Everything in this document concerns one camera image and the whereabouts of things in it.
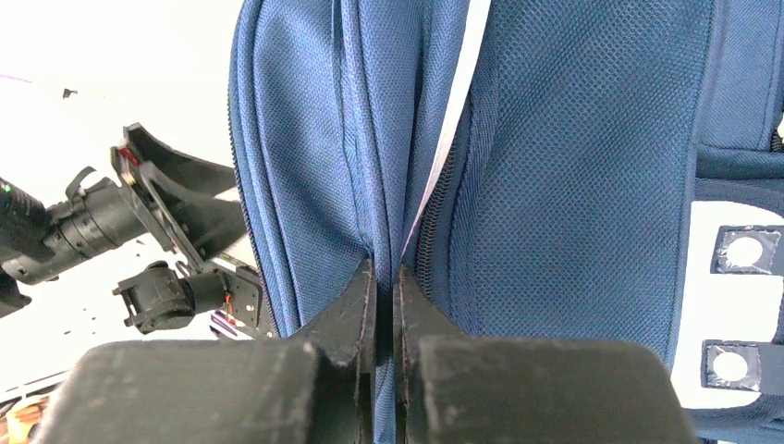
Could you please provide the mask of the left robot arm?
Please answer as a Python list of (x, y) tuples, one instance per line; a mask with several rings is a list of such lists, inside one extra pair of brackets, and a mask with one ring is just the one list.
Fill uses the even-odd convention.
[(240, 205), (219, 199), (233, 186), (231, 173), (197, 178), (196, 189), (172, 180), (150, 162), (130, 167), (122, 184), (102, 179), (84, 190), (86, 167), (70, 183), (67, 200), (44, 207), (19, 187), (1, 182), (1, 315), (26, 307), (20, 285), (33, 286), (144, 234), (166, 252), (183, 254), (203, 270), (246, 234)]

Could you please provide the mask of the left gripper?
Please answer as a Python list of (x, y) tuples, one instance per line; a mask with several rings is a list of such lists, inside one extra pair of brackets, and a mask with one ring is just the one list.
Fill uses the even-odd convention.
[[(204, 270), (207, 261), (246, 235), (240, 204), (216, 197), (237, 186), (231, 167), (174, 150), (140, 123), (124, 127), (123, 136), (165, 234), (192, 268)], [(67, 185), (66, 200), (46, 208), (45, 246), (53, 252), (47, 270), (68, 270), (151, 232), (153, 212), (144, 214), (143, 203), (133, 202), (131, 187), (109, 178), (82, 185), (95, 172), (83, 168)]]

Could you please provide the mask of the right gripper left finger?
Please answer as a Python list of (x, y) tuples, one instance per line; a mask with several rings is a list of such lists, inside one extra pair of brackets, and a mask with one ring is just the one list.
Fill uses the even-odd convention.
[(374, 266), (286, 339), (153, 340), (89, 350), (40, 443), (370, 443)]

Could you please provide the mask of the navy blue student backpack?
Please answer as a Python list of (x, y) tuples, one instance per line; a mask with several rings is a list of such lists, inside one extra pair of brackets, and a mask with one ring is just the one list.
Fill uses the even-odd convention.
[(247, 1), (228, 115), (272, 320), (374, 262), (477, 336), (676, 360), (692, 204), (783, 210), (779, 1)]

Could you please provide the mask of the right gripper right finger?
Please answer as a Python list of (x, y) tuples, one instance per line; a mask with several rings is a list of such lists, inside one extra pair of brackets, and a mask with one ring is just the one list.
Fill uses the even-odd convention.
[(472, 337), (402, 266), (394, 288), (401, 443), (693, 443), (659, 359), (624, 341)]

